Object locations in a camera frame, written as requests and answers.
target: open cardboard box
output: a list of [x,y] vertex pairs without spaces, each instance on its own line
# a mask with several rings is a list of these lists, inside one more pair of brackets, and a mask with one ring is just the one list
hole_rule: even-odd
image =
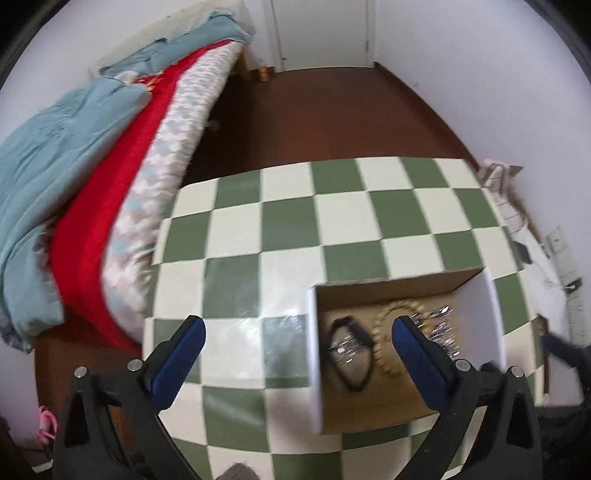
[[506,370],[501,309],[486,268],[316,285],[309,291],[307,325],[311,417],[316,433],[380,429],[434,413],[423,403],[407,373],[389,377],[375,367],[364,391],[348,392],[320,351],[334,320],[352,315],[371,332],[378,313],[400,299],[418,299],[429,310],[442,305],[454,308],[450,323],[456,328],[459,358],[476,368],[494,361],[501,371]]

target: checkered tablecloth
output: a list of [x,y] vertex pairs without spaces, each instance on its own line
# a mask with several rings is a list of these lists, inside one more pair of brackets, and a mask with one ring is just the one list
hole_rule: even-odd
[[[391,480],[434,417],[372,432],[310,433],[306,292],[333,280],[488,266],[508,365],[541,397],[534,313],[488,192],[463,160],[300,163],[181,189],[154,254],[144,355],[189,314],[207,342],[161,418],[205,480],[236,462],[275,480]],[[475,416],[448,475],[478,429]]]

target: brown floor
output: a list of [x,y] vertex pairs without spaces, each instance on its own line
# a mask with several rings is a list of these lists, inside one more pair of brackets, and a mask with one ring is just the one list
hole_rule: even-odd
[[[184,184],[299,161],[381,155],[468,158],[443,121],[381,69],[317,69],[247,84],[234,76],[213,109]],[[100,371],[132,355],[69,339],[67,326],[38,339],[41,404],[58,412],[79,365]]]

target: white door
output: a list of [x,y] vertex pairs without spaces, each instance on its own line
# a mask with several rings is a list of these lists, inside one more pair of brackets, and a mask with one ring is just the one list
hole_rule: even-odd
[[368,2],[272,0],[283,68],[370,66]]

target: patterned bedsheet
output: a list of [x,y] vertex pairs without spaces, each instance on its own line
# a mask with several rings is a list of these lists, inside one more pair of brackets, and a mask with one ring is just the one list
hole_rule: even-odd
[[242,46],[231,42],[218,47],[183,74],[113,225],[103,259],[103,295],[115,322],[138,342],[164,208],[177,193]]

